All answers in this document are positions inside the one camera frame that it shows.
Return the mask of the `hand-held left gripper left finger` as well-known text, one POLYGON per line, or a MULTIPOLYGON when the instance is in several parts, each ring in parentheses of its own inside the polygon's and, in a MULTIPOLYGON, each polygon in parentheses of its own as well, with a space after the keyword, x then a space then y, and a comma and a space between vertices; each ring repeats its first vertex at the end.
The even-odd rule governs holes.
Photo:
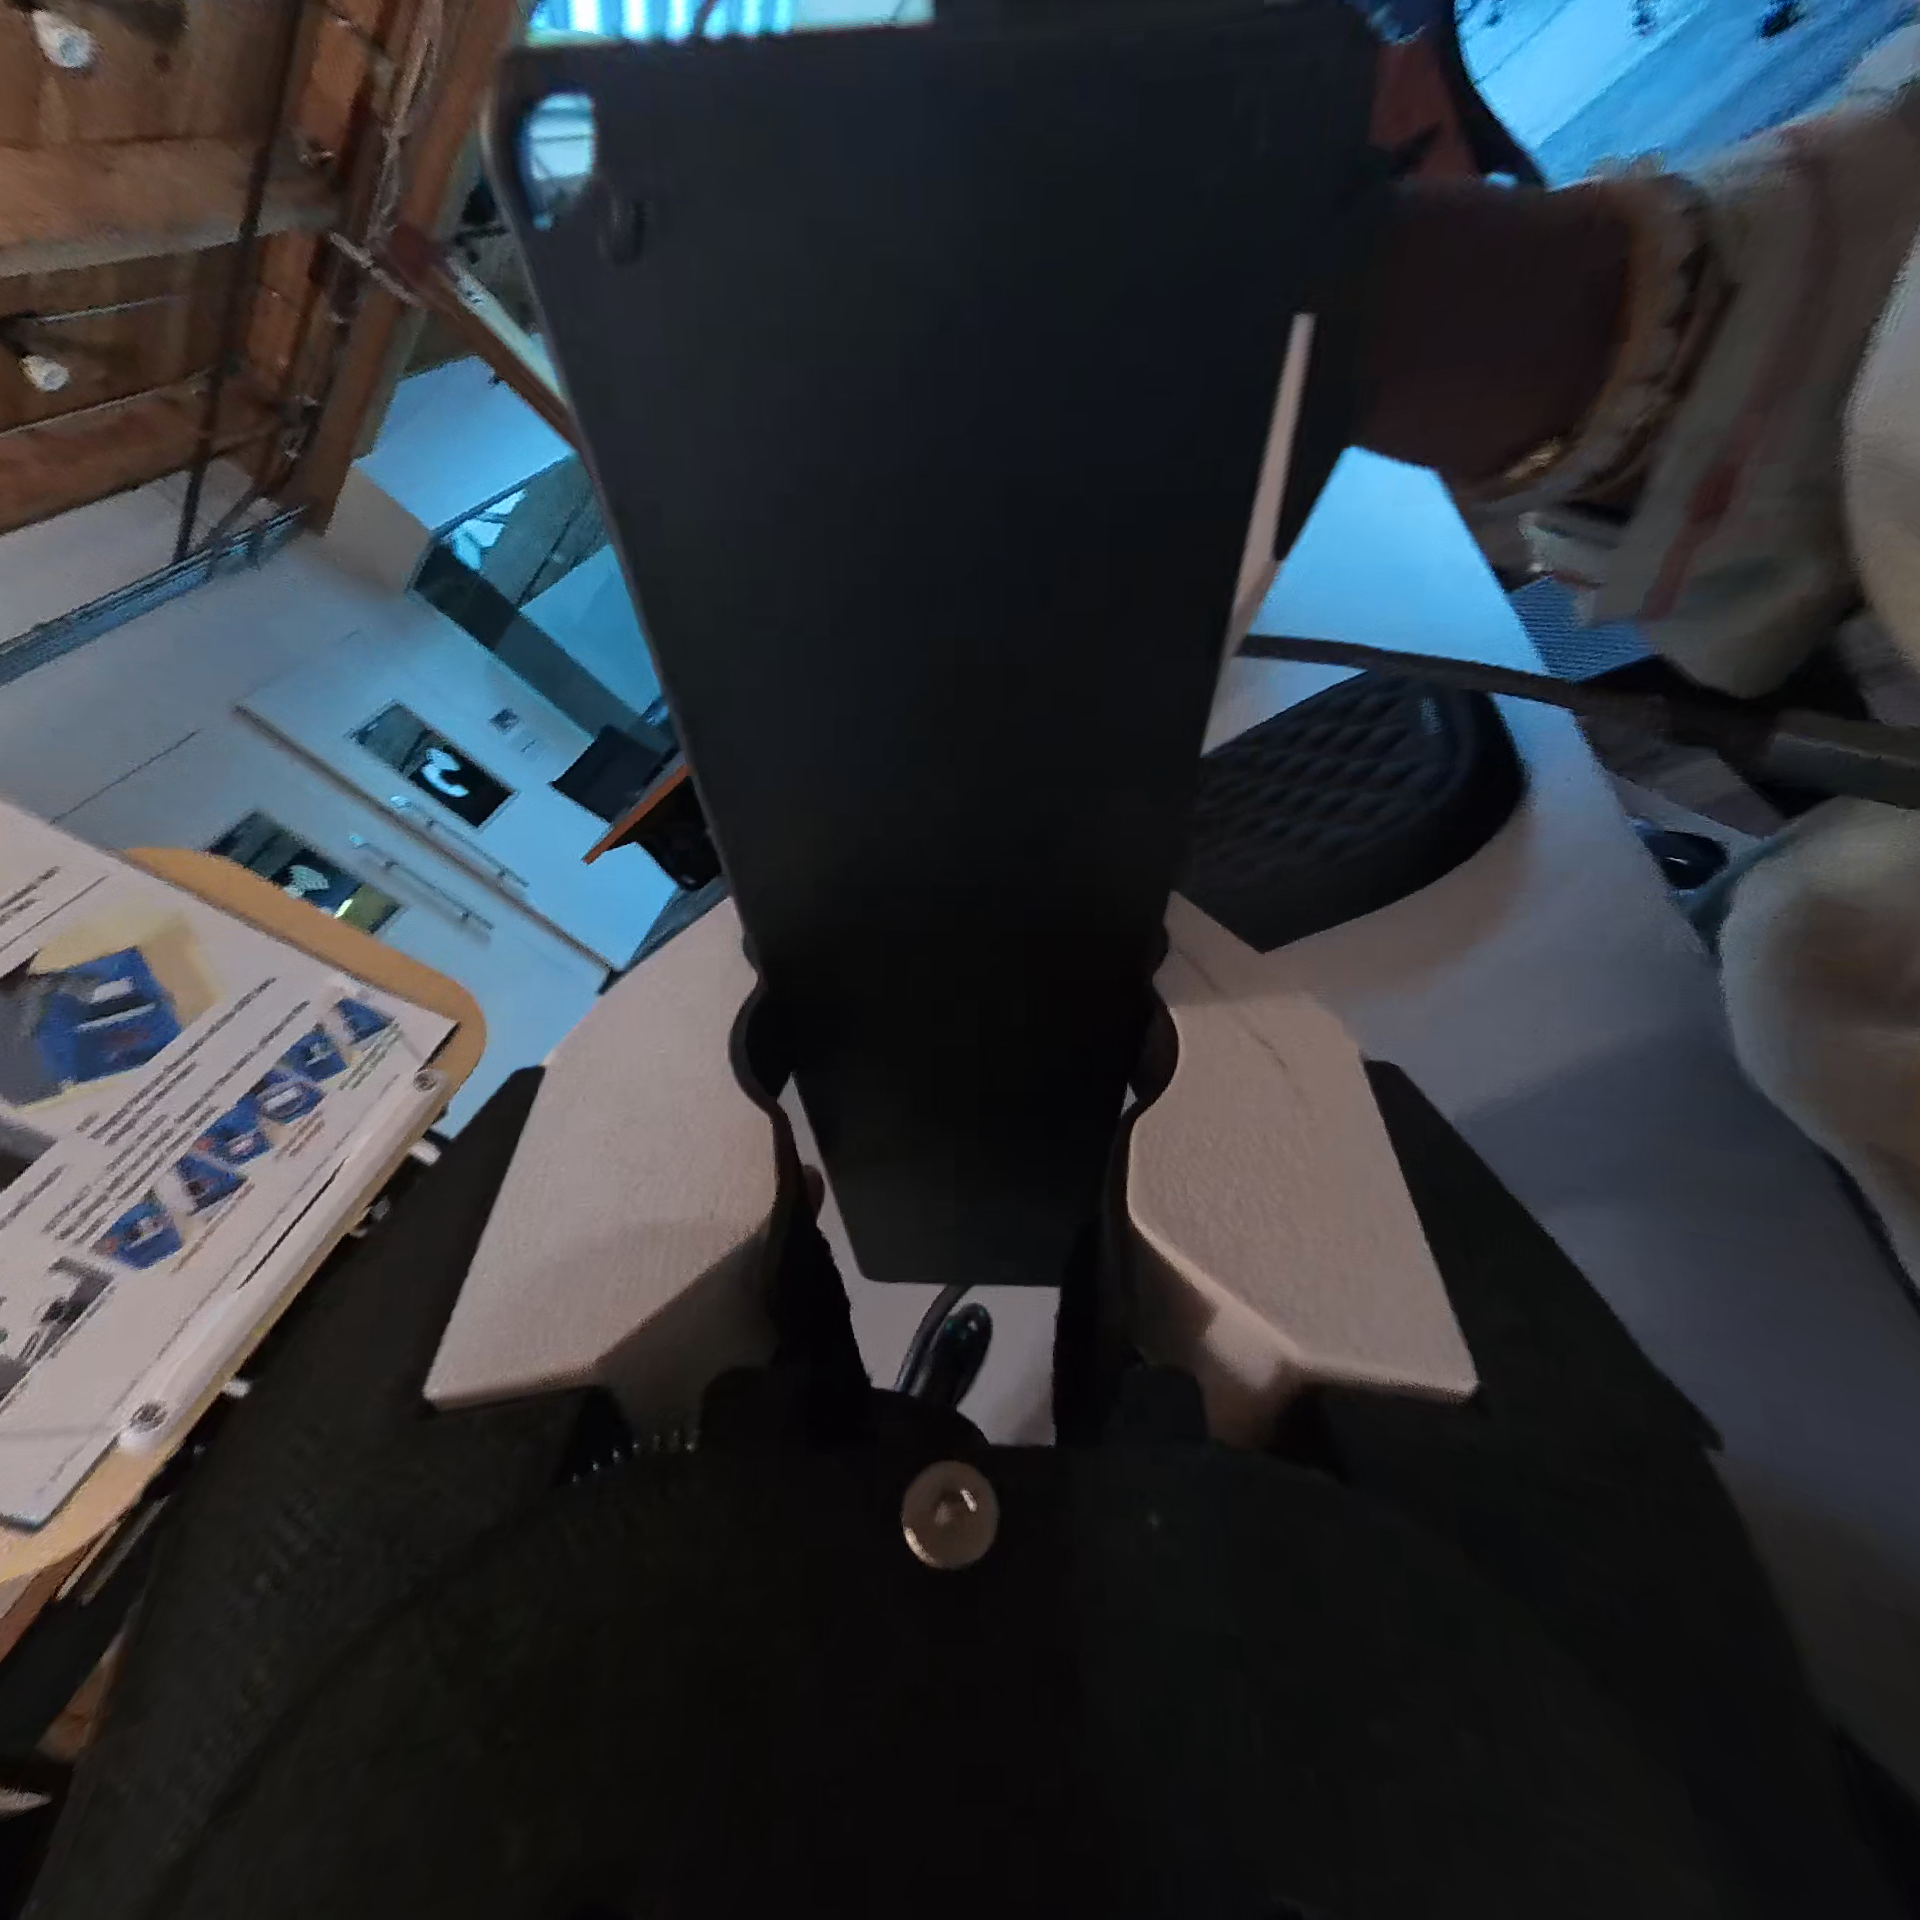
POLYGON ((622 1411, 695 1411, 711 1378, 770 1357, 778 1124, 735 1074, 754 990, 725 900, 552 1047, 434 1405, 601 1387, 622 1411))

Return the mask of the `instruction poster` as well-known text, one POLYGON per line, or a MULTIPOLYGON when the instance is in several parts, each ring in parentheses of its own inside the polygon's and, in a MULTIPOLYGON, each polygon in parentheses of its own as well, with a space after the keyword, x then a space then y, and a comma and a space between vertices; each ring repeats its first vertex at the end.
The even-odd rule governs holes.
POLYGON ((36 1531, 448 1021, 14 805, 0 966, 0 1508, 36 1531))

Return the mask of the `person's right hand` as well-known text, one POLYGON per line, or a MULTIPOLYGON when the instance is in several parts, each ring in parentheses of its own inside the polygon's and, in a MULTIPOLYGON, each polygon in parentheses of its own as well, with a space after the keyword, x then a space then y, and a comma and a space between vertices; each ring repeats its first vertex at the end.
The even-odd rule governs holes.
POLYGON ((1394 190, 1357 320, 1350 441, 1488 485, 1591 413, 1618 359, 1615 190, 1394 190))

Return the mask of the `black square wall sign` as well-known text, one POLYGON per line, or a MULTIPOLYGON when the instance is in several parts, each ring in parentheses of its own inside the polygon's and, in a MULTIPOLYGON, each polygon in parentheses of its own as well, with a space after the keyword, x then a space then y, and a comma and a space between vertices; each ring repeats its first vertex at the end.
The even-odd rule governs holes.
POLYGON ((349 738, 464 827, 490 827, 496 813, 512 801, 510 783, 499 783, 398 700, 383 707, 349 738))

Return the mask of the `black textured mat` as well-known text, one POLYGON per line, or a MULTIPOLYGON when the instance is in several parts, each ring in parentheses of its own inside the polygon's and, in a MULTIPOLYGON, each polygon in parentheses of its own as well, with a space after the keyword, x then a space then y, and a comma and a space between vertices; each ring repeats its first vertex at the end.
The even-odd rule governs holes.
POLYGON ((1265 957, 1429 890, 1521 805, 1488 691, 1357 671, 1198 756, 1175 893, 1265 957))

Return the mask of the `person's right forearm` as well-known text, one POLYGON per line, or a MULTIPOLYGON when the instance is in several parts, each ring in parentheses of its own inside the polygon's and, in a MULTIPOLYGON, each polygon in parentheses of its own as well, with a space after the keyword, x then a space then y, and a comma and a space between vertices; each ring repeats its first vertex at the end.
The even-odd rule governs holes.
POLYGON ((1914 68, 1694 170, 1635 161, 1504 200, 1624 220, 1624 301, 1594 399, 1459 497, 1682 679, 1781 691, 1891 584, 1851 430, 1914 297, 1914 68))

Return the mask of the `rounded wooden poster board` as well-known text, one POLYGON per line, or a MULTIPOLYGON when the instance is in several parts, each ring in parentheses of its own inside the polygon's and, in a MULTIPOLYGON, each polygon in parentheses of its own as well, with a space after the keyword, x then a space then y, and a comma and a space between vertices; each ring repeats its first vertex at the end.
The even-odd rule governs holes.
POLYGON ((196 1320, 189 1363, 154 1387, 162 1420, 132 1427, 132 1437, 123 1437, 91 1467, 91 1478, 61 1500, 47 1525, 0 1531, 4 1611, 19 1611, 22 1591, 61 1591, 61 1583, 91 1567, 97 1546, 128 1531, 128 1508, 151 1492, 162 1467, 178 1457, 189 1428, 223 1401, 224 1381, 257 1357, 267 1333, 291 1312, 291 1303, 310 1290, 310 1281, 349 1240, 349 1234, 374 1219, 374 1205, 398 1177, 430 1127, 448 1116, 452 1098, 482 1070, 490 1041, 482 1003, 458 978, 377 941, 362 927, 335 920, 301 900, 279 893, 264 873, 242 871, 224 857, 194 848, 132 848, 123 851, 123 861, 236 920, 257 927, 284 946, 308 948, 310 961, 349 978, 362 978, 365 990, 444 1016, 448 1033, 434 1047, 430 1070, 414 1074, 422 1088, 398 1099, 397 1120, 377 1120, 374 1138, 357 1145, 343 1172, 324 1184, 324 1207, 310 1207, 289 1234, 274 1259, 264 1259, 264 1272, 242 1284, 236 1303, 196 1320))

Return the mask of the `black trapezoid plate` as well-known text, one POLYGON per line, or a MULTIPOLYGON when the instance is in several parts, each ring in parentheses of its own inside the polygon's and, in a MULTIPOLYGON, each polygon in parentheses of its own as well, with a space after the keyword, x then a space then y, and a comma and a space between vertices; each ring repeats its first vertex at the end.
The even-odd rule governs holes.
POLYGON ((876 1284, 1064 1284, 1378 194, 1357 5, 499 63, 490 173, 876 1284))

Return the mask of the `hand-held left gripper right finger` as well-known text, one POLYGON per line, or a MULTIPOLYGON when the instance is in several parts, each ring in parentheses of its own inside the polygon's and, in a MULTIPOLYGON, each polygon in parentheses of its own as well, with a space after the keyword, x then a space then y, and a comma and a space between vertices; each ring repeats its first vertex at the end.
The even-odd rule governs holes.
POLYGON ((1205 1401, 1470 1401, 1477 1363, 1365 1053, 1198 907, 1169 907, 1159 1090, 1124 1145, 1132 1343, 1205 1401))

